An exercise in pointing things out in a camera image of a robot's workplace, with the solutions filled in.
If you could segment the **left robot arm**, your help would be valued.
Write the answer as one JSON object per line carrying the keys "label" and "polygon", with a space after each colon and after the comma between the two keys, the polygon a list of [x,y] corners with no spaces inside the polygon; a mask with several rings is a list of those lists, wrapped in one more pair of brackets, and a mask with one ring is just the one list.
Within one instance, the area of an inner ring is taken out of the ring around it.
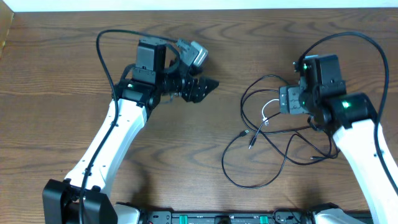
{"label": "left robot arm", "polygon": [[136,62],[113,86],[106,118],[77,165],[63,181],[50,179],[42,192],[46,223],[144,223],[142,212],[126,203],[113,205],[110,194],[132,141],[163,95],[199,103],[219,83],[197,78],[208,56],[198,42],[141,38]]}

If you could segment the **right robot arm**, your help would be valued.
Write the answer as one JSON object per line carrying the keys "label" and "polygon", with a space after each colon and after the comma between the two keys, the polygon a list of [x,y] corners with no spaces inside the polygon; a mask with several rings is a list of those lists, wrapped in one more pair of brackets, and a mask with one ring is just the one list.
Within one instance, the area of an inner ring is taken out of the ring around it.
{"label": "right robot arm", "polygon": [[346,92],[336,55],[306,56],[298,85],[279,88],[283,114],[309,114],[349,162],[374,223],[397,223],[397,164],[364,93]]}

